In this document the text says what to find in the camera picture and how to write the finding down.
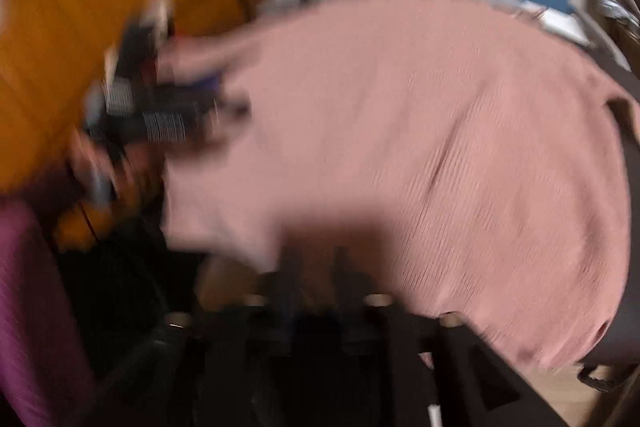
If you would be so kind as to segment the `pink knit sweater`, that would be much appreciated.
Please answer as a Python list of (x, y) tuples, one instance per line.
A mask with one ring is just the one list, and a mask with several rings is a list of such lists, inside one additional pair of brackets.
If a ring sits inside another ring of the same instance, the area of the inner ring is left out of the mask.
[(463, 314), (519, 365), (632, 335), (639, 83), (480, 0), (323, 0), (160, 54), (252, 113), (172, 154), (164, 233), (258, 272), (285, 244), (316, 299), (336, 246), (416, 314)]

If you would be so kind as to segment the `purple sweater sleeve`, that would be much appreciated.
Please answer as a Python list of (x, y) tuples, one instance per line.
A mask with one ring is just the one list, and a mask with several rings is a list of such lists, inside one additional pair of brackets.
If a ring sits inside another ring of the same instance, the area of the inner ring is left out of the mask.
[(26, 426), (77, 426), (96, 386), (32, 210), (1, 202), (1, 393)]

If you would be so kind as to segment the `white printed garment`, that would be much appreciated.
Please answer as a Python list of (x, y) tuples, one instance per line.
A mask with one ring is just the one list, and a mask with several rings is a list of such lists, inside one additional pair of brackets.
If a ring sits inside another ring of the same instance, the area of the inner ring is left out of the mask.
[(537, 26), (547, 31), (548, 34), (583, 48), (591, 46), (588, 34), (580, 21), (573, 15), (527, 0), (518, 2), (516, 8), (518, 12), (531, 18)]

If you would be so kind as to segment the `cluttered wooden desk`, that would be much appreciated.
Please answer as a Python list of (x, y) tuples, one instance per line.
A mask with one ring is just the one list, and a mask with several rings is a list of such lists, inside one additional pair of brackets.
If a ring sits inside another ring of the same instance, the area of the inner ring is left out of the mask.
[(639, 76), (639, 9), (627, 0), (598, 0), (605, 31), (622, 52), (634, 75)]

